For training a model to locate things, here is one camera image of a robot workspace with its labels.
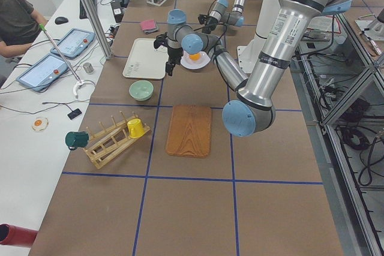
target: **blue joint cap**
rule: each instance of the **blue joint cap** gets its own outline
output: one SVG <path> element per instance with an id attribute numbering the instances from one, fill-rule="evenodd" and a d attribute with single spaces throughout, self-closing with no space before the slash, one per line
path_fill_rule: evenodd
<path id="1" fill-rule="evenodd" d="M 350 9 L 351 5 L 352 5 L 352 0 L 348 0 L 343 3 L 327 6 L 324 8 L 322 15 L 333 15 L 333 14 L 346 12 L 348 9 Z"/>
<path id="2" fill-rule="evenodd" d="M 235 26 L 241 27 L 244 24 L 244 16 L 240 16 L 239 20 L 235 23 Z"/>
<path id="3" fill-rule="evenodd" d="M 171 10 L 168 13 L 168 24 L 182 24 L 187 22 L 187 16 L 180 9 Z"/>
<path id="4" fill-rule="evenodd" d="M 225 6 L 226 8 L 228 7 L 228 0 L 218 0 L 217 2 Z"/>
<path id="5" fill-rule="evenodd" d="M 196 34 L 190 34 L 182 39 L 181 46 L 188 54 L 196 54 L 202 51 L 203 41 Z"/>
<path id="6" fill-rule="evenodd" d="M 234 136 L 245 137 L 256 131 L 256 119 L 251 109 L 239 100 L 229 101 L 221 117 L 228 132 Z"/>

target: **metal pole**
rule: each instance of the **metal pole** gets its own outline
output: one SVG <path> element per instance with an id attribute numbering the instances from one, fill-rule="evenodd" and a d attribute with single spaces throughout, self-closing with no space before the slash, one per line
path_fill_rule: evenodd
<path id="1" fill-rule="evenodd" d="M 70 62 L 68 61 L 68 59 L 61 53 L 61 51 L 60 51 L 59 47 L 57 46 L 57 44 L 54 42 L 52 37 L 48 34 L 48 32 L 47 32 L 46 28 L 44 27 L 44 25 L 40 24 L 40 29 L 45 33 L 46 37 L 49 39 L 49 41 L 52 43 L 52 45 L 54 46 L 56 51 L 59 53 L 59 55 L 62 58 L 62 60 L 64 60 L 64 62 L 67 64 L 67 66 L 68 66 L 69 70 L 72 72 L 74 78 L 76 78 L 77 81 L 81 81 L 80 77 L 76 74 L 75 70 L 73 69 L 73 67 L 70 64 Z"/>
<path id="2" fill-rule="evenodd" d="M 103 50 L 104 56 L 106 57 L 106 59 L 110 59 L 112 55 L 112 51 L 106 40 L 103 27 L 97 16 L 96 9 L 92 3 L 92 0 L 81 0 L 81 2 L 83 3 L 84 9 L 86 11 L 86 15 L 88 16 L 88 19 L 91 22 L 92 28 L 95 32 L 95 35 L 101 46 L 101 49 Z"/>

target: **white plate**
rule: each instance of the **white plate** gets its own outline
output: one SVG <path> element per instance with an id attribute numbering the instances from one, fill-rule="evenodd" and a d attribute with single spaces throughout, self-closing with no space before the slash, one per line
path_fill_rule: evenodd
<path id="1" fill-rule="evenodd" d="M 190 59 L 190 55 L 184 51 L 184 54 L 180 62 L 181 65 L 191 70 L 203 68 L 205 65 L 209 63 L 209 61 L 211 61 L 211 59 L 205 52 L 200 51 L 199 53 L 200 53 L 200 58 L 196 61 L 193 61 L 192 59 Z"/>

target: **pastel cup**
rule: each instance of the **pastel cup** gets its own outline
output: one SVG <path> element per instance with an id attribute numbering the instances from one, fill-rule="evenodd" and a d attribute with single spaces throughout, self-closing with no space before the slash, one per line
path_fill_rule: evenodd
<path id="1" fill-rule="evenodd" d="M 144 127 L 139 118 L 134 118 L 128 121 L 128 131 L 131 138 L 140 138 L 144 135 Z"/>

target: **white tray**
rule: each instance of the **white tray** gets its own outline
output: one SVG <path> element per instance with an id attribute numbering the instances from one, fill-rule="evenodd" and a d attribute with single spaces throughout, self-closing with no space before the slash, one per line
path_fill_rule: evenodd
<path id="1" fill-rule="evenodd" d="M 122 75 L 126 78 L 162 79 L 166 75 L 167 48 L 154 49 L 153 38 L 134 41 Z"/>

